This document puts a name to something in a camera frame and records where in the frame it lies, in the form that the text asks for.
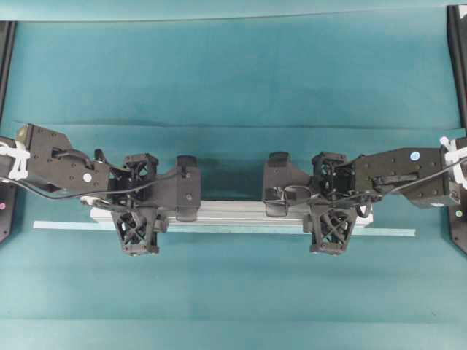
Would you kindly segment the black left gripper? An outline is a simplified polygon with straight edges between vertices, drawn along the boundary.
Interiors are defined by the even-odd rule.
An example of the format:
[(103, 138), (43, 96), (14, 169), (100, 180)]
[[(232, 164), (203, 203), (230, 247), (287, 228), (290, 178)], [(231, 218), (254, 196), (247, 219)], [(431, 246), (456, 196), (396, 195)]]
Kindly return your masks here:
[(110, 165), (107, 191), (125, 192), (97, 195), (93, 198), (93, 206), (114, 211), (113, 223), (125, 254), (158, 254), (156, 210), (150, 209), (164, 208), (158, 205), (156, 197), (158, 186), (155, 182), (160, 179), (158, 159), (149, 153), (129, 155), (121, 167), (116, 167), (107, 162), (101, 149), (96, 149), (94, 155), (97, 161)]

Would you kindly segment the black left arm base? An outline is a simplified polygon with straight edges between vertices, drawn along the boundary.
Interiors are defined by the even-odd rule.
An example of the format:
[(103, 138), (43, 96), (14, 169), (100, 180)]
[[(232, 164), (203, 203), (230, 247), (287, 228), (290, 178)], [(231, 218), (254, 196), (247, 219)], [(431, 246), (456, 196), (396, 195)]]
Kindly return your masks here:
[(12, 230), (17, 187), (13, 184), (1, 183), (0, 209), (0, 242), (3, 243)]

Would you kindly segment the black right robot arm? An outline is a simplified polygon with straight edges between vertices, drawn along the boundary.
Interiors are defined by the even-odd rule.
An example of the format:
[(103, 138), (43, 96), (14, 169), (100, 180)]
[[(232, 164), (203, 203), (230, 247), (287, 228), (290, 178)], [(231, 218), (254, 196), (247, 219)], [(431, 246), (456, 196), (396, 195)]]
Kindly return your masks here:
[(310, 251), (339, 255), (347, 250), (359, 218), (376, 202), (402, 195), (420, 209), (456, 206), (466, 188), (466, 139), (443, 136), (438, 148), (399, 148), (348, 160), (321, 152), (312, 159), (311, 213), (304, 228)]

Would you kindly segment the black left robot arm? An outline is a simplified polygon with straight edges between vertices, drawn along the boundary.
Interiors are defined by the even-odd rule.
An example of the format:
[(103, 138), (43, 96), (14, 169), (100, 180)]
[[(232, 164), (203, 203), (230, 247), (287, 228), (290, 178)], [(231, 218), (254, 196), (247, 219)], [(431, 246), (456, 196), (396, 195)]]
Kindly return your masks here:
[(52, 200), (78, 199), (111, 214), (124, 253), (157, 254), (155, 226), (166, 223), (149, 202), (158, 179), (158, 160), (129, 155), (112, 165), (97, 149), (93, 157), (73, 148), (68, 137), (27, 124), (15, 138), (1, 138), (1, 181)]

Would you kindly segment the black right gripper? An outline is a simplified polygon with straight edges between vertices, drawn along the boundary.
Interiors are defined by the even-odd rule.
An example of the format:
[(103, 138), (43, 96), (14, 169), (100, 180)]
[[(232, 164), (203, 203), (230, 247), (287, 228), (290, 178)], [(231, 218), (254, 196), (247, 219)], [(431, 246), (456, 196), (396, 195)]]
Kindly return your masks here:
[(312, 158), (309, 187), (313, 206), (308, 218), (311, 253), (340, 255), (346, 252), (358, 216), (372, 213), (371, 195), (355, 189), (352, 161), (340, 153), (321, 152)]

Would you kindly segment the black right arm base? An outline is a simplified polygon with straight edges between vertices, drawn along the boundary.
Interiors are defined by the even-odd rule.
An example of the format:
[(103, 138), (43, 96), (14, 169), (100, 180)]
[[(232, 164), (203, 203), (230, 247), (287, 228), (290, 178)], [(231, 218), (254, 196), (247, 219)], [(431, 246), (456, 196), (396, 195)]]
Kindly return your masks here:
[(467, 253), (466, 196), (460, 204), (448, 208), (449, 235), (452, 243), (464, 254)]

